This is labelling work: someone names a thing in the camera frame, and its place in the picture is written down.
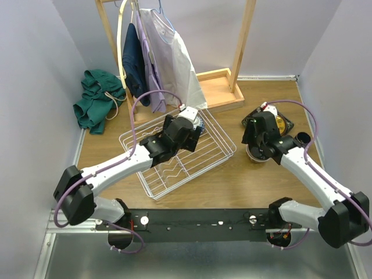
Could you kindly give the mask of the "blue white patterned bowl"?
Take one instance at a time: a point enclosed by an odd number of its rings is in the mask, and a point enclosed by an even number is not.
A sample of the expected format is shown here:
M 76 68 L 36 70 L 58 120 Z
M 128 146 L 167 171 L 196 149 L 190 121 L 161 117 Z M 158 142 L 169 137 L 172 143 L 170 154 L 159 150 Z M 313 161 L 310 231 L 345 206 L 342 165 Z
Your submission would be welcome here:
M 204 133 L 205 124 L 203 122 L 203 119 L 199 115 L 197 115 L 197 117 L 195 118 L 194 123 L 193 123 L 193 127 L 194 127 L 194 130 L 196 130 L 197 128 L 200 128 L 201 134 Z

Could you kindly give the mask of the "amber glass plate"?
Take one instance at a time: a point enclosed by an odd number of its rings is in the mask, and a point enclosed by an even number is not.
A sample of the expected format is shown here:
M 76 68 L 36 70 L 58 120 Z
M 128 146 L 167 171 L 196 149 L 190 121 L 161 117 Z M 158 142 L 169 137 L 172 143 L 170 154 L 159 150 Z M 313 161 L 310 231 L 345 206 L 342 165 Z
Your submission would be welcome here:
M 287 131 L 287 123 L 282 116 L 278 115 L 276 117 L 276 124 L 277 124 L 280 134 L 281 135 L 285 134 Z

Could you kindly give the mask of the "beige ceramic bowl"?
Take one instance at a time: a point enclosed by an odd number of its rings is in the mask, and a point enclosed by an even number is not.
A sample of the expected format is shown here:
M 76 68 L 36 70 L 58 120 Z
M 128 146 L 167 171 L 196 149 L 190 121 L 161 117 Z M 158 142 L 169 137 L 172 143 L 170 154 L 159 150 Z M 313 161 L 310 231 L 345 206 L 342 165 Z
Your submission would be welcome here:
M 255 146 L 246 146 L 246 152 L 253 163 L 264 163 L 270 160 L 269 157 L 263 154 L 263 151 Z

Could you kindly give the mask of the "black floral square plate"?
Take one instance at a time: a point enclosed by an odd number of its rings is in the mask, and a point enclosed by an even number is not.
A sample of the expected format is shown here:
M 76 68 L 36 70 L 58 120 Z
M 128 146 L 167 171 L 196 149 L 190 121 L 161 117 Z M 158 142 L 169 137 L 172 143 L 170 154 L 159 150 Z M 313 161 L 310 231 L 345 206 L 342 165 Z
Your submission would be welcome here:
M 251 111 L 247 116 L 245 116 L 241 121 L 243 127 L 245 128 L 247 126 L 248 120 L 251 116 L 253 116 L 255 113 L 260 112 L 261 110 L 262 110 L 261 107 L 257 107 L 256 109 Z M 290 121 L 287 117 L 285 117 L 281 112 L 279 112 L 275 106 L 269 105 L 264 109 L 264 111 L 274 112 L 274 115 L 276 116 L 277 127 L 282 136 L 287 135 L 294 128 L 295 124 L 292 121 Z

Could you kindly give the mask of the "dark blue cup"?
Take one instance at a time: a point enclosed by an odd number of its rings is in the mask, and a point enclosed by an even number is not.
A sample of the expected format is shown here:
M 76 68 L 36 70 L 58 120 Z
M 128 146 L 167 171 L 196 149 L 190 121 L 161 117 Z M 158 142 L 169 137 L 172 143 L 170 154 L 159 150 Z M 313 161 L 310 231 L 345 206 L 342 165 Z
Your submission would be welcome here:
M 311 141 L 310 135 L 306 132 L 297 133 L 295 139 L 300 143 L 302 147 L 305 147 Z

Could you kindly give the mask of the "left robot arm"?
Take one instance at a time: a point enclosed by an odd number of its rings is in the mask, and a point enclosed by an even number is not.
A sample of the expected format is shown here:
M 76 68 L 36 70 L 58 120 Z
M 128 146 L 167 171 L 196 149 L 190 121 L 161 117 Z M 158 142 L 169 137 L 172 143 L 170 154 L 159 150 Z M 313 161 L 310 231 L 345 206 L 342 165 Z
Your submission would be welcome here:
M 108 221 L 117 230 L 124 229 L 129 221 L 126 205 L 121 199 L 104 199 L 99 194 L 134 173 L 168 162 L 181 149 L 193 152 L 203 130 L 203 120 L 198 116 L 190 121 L 167 115 L 160 132 L 142 139 L 127 152 L 84 170 L 68 167 L 53 194 L 57 202 L 55 225 L 64 227 L 57 216 L 62 211 L 71 226 L 94 218 Z

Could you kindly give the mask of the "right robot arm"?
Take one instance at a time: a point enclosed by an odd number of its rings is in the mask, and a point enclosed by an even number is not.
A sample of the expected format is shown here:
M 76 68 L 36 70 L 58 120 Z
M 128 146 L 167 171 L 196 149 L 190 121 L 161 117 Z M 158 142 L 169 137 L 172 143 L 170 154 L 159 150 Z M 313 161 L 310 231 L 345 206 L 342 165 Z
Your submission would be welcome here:
M 305 152 L 290 135 L 282 136 L 276 116 L 269 111 L 256 112 L 248 120 L 242 143 L 260 151 L 264 157 L 294 174 L 316 197 L 320 208 L 281 198 L 269 206 L 267 220 L 275 228 L 296 223 L 320 233 L 333 248 L 340 248 L 369 229 L 369 199 L 339 185 Z

